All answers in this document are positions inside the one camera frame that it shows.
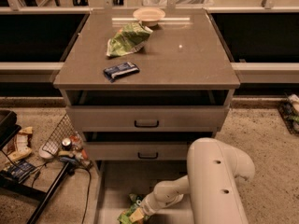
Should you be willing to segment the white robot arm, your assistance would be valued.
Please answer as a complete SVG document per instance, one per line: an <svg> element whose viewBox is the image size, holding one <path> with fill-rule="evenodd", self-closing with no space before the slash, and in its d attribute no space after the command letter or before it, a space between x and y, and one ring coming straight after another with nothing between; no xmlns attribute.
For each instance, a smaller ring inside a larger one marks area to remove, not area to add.
<svg viewBox="0 0 299 224"><path fill-rule="evenodd" d="M129 216L150 217L188 194L194 224L249 224L237 183L250 182L255 165L244 151L214 138L194 141L187 153L187 174L158 183Z"/></svg>

